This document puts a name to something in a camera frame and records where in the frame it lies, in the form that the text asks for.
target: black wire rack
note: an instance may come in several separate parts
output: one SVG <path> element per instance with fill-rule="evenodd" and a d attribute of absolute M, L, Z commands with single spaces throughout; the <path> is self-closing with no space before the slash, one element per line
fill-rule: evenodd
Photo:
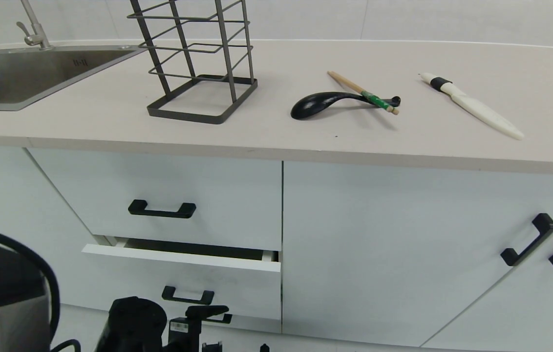
<path fill-rule="evenodd" d="M 236 0 L 235 2 L 233 2 L 232 4 L 226 7 L 222 7 L 221 0 L 214 0 L 216 12 L 208 17 L 180 16 L 179 11 L 176 7 L 176 1 L 177 0 L 168 0 L 166 2 L 162 2 L 161 4 L 151 6 L 146 9 L 142 9 L 140 7 L 139 0 L 130 0 L 131 6 L 133 6 L 134 12 L 133 14 L 130 14 L 129 16 L 127 16 L 127 18 L 138 20 L 138 24 L 140 25 L 140 31 L 142 31 L 142 35 L 144 37 L 144 42 L 142 42 L 139 45 L 139 47 L 149 50 L 149 54 L 151 56 L 151 59 L 153 60 L 153 65 L 154 65 L 154 67 L 149 70 L 149 73 L 156 74 L 157 76 L 159 76 L 161 87 L 163 88 L 163 91 L 164 91 L 164 96 L 162 96 L 155 102 L 151 103 L 147 107 L 147 110 L 149 111 L 149 115 L 151 116 L 172 118 L 176 120 L 185 120 L 185 121 L 192 121 L 192 122 L 201 122 L 201 123 L 212 123 L 212 124 L 223 123 L 227 120 L 229 116 L 231 116 L 231 114 L 239 107 L 239 105 L 241 105 L 241 103 L 243 103 L 244 100 L 246 100 L 248 96 L 250 96 L 250 94 L 253 93 L 253 91 L 257 88 L 257 80 L 255 79 L 253 74 L 253 59 L 251 55 L 251 51 L 253 47 L 250 45 L 250 34 L 248 33 L 248 25 L 250 24 L 250 22 L 248 21 L 246 0 Z M 149 14 L 150 11 L 159 9 L 160 7 L 163 7 L 163 6 L 170 7 L 171 16 L 161 16 L 159 13 L 157 16 L 151 16 Z M 243 20 L 225 20 L 225 11 L 227 11 L 228 9 L 232 9 L 233 7 L 236 7 L 236 6 L 241 6 Z M 172 20 L 174 21 L 174 26 L 169 27 L 168 29 L 165 29 L 161 33 L 151 36 L 149 27 L 147 25 L 147 20 L 159 20 L 159 21 Z M 221 42 L 217 44 L 214 44 L 214 43 L 188 44 L 188 40 L 185 37 L 185 33 L 183 31 L 183 25 L 191 22 L 217 22 L 218 26 L 220 27 Z M 227 27 L 226 27 L 227 23 L 241 24 L 241 28 L 238 29 L 236 32 L 234 32 L 233 35 L 228 36 Z M 181 47 L 159 46 L 153 43 L 153 40 L 161 38 L 161 36 L 163 36 L 164 34 L 172 32 L 175 29 L 178 34 Z M 241 32 L 245 32 L 246 44 L 244 45 L 230 44 L 231 40 Z M 232 63 L 231 53 L 230 53 L 230 48 L 232 47 L 245 47 L 247 49 L 245 51 L 245 54 L 243 54 L 243 56 L 241 56 L 241 58 L 236 63 Z M 223 75 L 215 75 L 215 74 L 197 75 L 196 71 L 194 70 L 194 64 L 192 63 L 191 54 L 192 53 L 216 54 L 216 53 L 219 53 L 220 51 L 223 51 L 223 54 L 224 54 L 227 73 Z M 164 53 L 164 52 L 166 54 L 165 58 L 163 60 L 160 60 L 159 53 Z M 183 53 L 185 55 L 185 61 L 187 62 L 188 70 L 190 73 L 189 74 L 165 73 L 163 70 L 163 65 L 179 53 Z M 234 76 L 234 69 L 244 60 L 247 60 L 248 62 L 250 77 L 247 78 L 247 77 Z M 188 78 L 189 81 L 177 87 L 176 89 L 171 90 L 169 83 L 167 81 L 167 77 Z M 192 87 L 196 86 L 198 83 L 203 81 L 228 82 L 228 86 L 231 91 L 232 103 L 229 107 L 227 107 L 227 109 L 225 109 L 225 111 L 222 114 L 214 116 L 210 114 L 198 114 L 198 113 L 170 111 L 170 110 L 161 109 L 161 107 L 163 107 L 165 104 L 171 102 L 172 100 L 174 100 L 174 98 L 177 98 L 178 96 L 185 93 L 186 91 L 189 91 Z M 245 91 L 240 96 L 238 96 L 238 94 L 235 91 L 235 85 L 248 85 L 249 87 L 247 87 L 247 89 L 245 89 Z"/>

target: white cabinet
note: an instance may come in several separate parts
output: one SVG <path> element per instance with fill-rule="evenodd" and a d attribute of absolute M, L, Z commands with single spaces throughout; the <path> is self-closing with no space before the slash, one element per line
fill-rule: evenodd
<path fill-rule="evenodd" d="M 281 250 L 280 161 L 31 153 L 92 234 Z M 130 214 L 136 200 L 147 206 Z M 182 212 L 183 203 L 195 210 L 167 218 Z"/>
<path fill-rule="evenodd" d="M 167 312 L 185 311 L 192 303 L 178 299 L 200 300 L 209 291 L 209 302 L 228 306 L 232 319 L 281 320 L 281 264 L 272 256 L 261 258 L 261 252 L 254 259 L 109 245 L 87 245 L 83 252 L 87 262 L 107 276 L 106 285 L 83 306 L 109 309 L 116 298 L 138 296 Z"/>
<path fill-rule="evenodd" d="M 0 147 L 0 233 L 51 265 L 62 303 L 73 305 L 95 294 L 92 283 L 101 278 L 81 250 L 96 241 L 22 148 Z"/>
<path fill-rule="evenodd" d="M 424 347 L 553 351 L 553 239 Z"/>
<path fill-rule="evenodd" d="M 553 176 L 285 162 L 283 183 L 287 334 L 420 346 L 553 219 Z"/>

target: beige countertop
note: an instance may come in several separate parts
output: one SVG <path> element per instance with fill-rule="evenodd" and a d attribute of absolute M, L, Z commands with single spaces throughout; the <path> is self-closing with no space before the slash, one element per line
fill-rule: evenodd
<path fill-rule="evenodd" d="M 151 117 L 163 95 L 142 53 L 21 111 L 0 111 L 0 145 L 196 156 L 269 158 L 553 174 L 553 48 L 430 42 L 254 41 L 258 89 L 222 125 Z M 166 67 L 183 72 L 185 62 Z M 197 73 L 222 74 L 222 58 L 194 56 Z M 236 74 L 243 76 L 243 64 Z M 337 71 L 381 98 L 402 98 L 400 114 L 338 102 L 313 120 L 290 118 L 300 98 L 342 90 Z M 486 126 L 420 72 L 451 80 L 526 135 Z M 170 80 L 174 87 L 178 81 Z M 178 103 L 208 106 L 205 86 Z M 226 86 L 219 92 L 228 93 Z"/>

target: black spoon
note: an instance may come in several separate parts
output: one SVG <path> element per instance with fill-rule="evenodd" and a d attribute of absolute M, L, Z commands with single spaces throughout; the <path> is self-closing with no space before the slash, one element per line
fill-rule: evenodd
<path fill-rule="evenodd" d="M 363 95 L 346 93 L 344 91 L 324 91 L 322 93 L 315 93 L 306 96 L 294 104 L 290 115 L 296 120 L 305 120 L 321 112 L 322 110 L 330 107 L 334 102 L 342 99 L 355 99 L 362 102 L 370 103 Z M 400 106 L 400 97 L 394 96 L 392 99 L 383 99 L 384 102 L 392 105 L 393 107 Z"/>

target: sink basin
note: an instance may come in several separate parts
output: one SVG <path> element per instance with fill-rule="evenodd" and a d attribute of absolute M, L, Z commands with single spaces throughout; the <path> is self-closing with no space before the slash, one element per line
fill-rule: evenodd
<path fill-rule="evenodd" d="M 2 49 L 0 110 L 20 110 L 142 51 L 117 45 Z"/>

